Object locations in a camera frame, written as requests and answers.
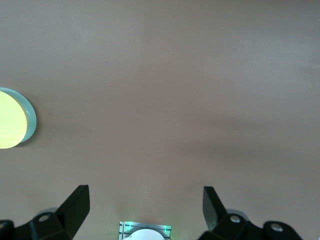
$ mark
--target round container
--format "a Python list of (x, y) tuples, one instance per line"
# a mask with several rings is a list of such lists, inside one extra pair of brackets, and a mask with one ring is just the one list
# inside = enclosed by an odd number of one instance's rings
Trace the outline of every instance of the round container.
[(0, 149), (18, 145), (25, 137), (28, 120), (23, 107), (9, 94), (0, 91)]
[(23, 108), (24, 113), (26, 115), (26, 119), (27, 119), (27, 130), (21, 142), (28, 140), (34, 134), (37, 127), (37, 116), (34, 108), (32, 107), (31, 103), (21, 93), (6, 87), (0, 87), (0, 91), (10, 95)]

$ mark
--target gray surface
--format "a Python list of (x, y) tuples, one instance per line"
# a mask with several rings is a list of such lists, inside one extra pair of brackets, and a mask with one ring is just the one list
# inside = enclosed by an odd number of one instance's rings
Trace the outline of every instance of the gray surface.
[(319, 236), (319, 1), (0, 1), (0, 85), (38, 114), (0, 150), (17, 225), (89, 184), (77, 240), (119, 221), (205, 229), (203, 186)]

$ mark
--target white round object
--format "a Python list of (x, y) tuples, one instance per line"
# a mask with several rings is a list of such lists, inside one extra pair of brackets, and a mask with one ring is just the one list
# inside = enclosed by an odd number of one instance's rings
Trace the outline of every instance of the white round object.
[(164, 240), (164, 237), (155, 230), (141, 229), (135, 231), (124, 240)]

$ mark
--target yellow lid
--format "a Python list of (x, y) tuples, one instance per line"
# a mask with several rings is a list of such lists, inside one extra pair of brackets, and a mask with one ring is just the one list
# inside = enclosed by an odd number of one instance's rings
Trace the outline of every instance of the yellow lid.
[(0, 91), (0, 149), (18, 145), (25, 137), (27, 127), (24, 109), (13, 97)]

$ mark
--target screw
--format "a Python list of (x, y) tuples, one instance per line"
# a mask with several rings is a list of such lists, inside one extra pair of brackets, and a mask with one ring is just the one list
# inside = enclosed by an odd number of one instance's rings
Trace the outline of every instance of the screw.
[(278, 223), (272, 223), (271, 224), (271, 228), (273, 230), (275, 230), (276, 232), (283, 232), (284, 229), (282, 228), (282, 226), (280, 226)]
[(230, 220), (231, 220), (232, 222), (236, 223), (236, 224), (238, 224), (238, 223), (241, 222), (240, 218), (239, 218), (238, 216), (236, 216), (236, 215), (232, 215), (232, 216), (230, 217)]
[(44, 222), (44, 221), (48, 220), (49, 217), (50, 217), (49, 214), (43, 215), (43, 216), (39, 217), (39, 220), (38, 220), (38, 221), (39, 221), (39, 222)]

